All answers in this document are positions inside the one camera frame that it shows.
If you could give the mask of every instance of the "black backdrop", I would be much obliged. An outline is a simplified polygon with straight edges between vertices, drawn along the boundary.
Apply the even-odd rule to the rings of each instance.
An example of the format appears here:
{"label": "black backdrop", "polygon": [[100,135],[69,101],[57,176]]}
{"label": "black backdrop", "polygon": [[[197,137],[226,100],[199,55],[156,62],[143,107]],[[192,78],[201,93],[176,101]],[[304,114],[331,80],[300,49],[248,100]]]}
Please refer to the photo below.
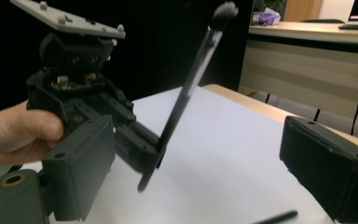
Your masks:
{"label": "black backdrop", "polygon": [[[123,24],[102,73],[131,100],[181,86],[214,10],[224,0],[48,0],[48,5],[113,27]],[[228,26],[200,85],[237,90],[253,1],[234,1]],[[0,110],[27,99],[26,79],[42,66],[41,40],[51,29],[9,1],[0,2]]]}

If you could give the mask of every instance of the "wall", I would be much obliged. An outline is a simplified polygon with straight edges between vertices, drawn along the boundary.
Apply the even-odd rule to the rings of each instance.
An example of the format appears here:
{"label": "wall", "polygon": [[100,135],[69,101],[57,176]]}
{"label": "wall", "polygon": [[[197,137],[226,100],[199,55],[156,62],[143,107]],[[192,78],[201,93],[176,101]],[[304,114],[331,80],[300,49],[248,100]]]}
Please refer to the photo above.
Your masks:
{"label": "wall", "polygon": [[339,19],[347,22],[354,0],[324,0],[320,19]]}

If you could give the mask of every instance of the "black brush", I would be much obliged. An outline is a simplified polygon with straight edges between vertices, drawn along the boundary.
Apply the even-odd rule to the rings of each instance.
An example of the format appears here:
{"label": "black brush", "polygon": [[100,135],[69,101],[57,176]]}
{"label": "black brush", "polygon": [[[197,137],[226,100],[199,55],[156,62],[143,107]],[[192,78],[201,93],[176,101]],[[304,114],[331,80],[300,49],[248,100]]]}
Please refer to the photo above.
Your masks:
{"label": "black brush", "polygon": [[203,38],[197,53],[196,60],[190,70],[186,83],[183,86],[179,97],[175,103],[172,113],[167,121],[167,124],[162,131],[161,137],[158,141],[158,151],[161,153],[157,168],[161,165],[163,155],[165,153],[168,141],[176,127],[176,124],[181,118],[183,111],[186,108],[187,102],[196,86],[199,84],[205,69],[211,60],[214,50],[216,49],[223,31],[227,28],[229,22],[234,19],[238,14],[238,9],[233,2],[225,2],[220,5],[213,14],[213,20],[208,27],[208,31]]}

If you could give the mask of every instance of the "black pen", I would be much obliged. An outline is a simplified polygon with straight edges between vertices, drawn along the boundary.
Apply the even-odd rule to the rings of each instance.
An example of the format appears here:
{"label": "black pen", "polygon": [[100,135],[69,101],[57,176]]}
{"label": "black pen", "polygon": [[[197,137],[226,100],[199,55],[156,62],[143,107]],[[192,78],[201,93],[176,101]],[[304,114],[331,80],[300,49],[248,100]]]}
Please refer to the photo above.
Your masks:
{"label": "black pen", "polygon": [[289,218],[296,217],[297,214],[298,214],[297,210],[290,210],[288,212],[284,212],[282,214],[279,214],[279,215],[277,215],[275,217],[269,217],[267,219],[255,222],[254,224],[274,224],[274,223],[279,223],[279,222],[285,221],[285,220],[287,220]]}

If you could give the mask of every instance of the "desk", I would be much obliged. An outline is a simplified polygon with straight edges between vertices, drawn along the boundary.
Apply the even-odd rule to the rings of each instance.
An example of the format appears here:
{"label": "desk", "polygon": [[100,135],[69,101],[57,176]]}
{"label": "desk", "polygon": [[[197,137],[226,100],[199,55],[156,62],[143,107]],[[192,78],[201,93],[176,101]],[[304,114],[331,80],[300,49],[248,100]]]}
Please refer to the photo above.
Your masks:
{"label": "desk", "polygon": [[239,92],[265,91],[352,119],[358,101],[358,31],[338,26],[251,26]]}
{"label": "desk", "polygon": [[[161,133],[178,94],[135,101],[138,120]],[[140,176],[117,157],[85,223],[243,224],[294,208],[298,217],[287,223],[333,223],[280,161],[282,123],[243,106],[246,96],[223,96],[230,94],[239,96],[216,86],[195,89],[143,193],[136,190]]]}

